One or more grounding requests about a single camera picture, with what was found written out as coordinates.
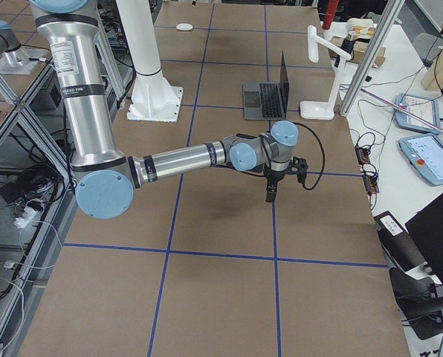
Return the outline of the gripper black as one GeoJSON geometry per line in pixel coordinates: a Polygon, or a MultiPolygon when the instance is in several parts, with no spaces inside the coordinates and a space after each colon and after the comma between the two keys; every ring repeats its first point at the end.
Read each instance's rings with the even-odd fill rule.
{"type": "Polygon", "coordinates": [[[267,179],[265,201],[267,203],[273,203],[277,197],[278,182],[285,178],[285,171],[277,171],[269,167],[264,167],[264,177],[267,179]]]}

